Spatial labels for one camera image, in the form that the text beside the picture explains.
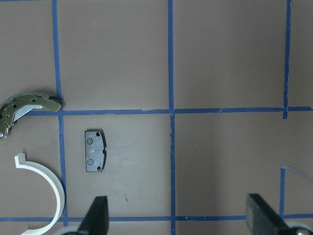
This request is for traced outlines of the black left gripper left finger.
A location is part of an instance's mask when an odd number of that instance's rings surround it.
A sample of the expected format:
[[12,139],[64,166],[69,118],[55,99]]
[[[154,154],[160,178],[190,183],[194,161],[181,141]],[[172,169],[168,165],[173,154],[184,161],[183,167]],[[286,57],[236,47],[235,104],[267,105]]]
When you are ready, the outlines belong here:
[[95,197],[86,216],[80,224],[78,235],[106,235],[108,233],[107,196]]

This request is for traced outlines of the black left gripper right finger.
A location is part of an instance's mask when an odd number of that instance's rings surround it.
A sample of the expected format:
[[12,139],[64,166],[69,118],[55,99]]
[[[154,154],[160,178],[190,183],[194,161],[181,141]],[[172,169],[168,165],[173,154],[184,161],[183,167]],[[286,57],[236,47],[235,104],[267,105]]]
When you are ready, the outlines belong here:
[[259,194],[246,197],[246,224],[252,235],[282,235],[290,228]]

